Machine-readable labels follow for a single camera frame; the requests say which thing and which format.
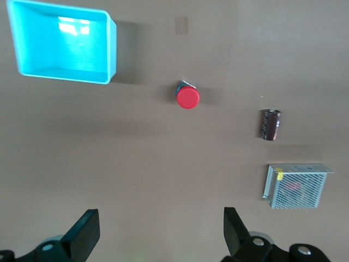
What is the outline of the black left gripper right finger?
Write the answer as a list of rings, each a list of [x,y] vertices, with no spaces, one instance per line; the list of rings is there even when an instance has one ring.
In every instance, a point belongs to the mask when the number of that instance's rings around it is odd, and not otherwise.
[[[234,207],[224,208],[224,239],[229,261],[286,261],[286,252],[261,236],[251,236]]]

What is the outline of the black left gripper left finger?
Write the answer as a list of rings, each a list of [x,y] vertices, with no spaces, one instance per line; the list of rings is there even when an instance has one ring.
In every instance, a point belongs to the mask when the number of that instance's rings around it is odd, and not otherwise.
[[[46,241],[16,261],[86,261],[99,239],[99,211],[90,209],[59,241]]]

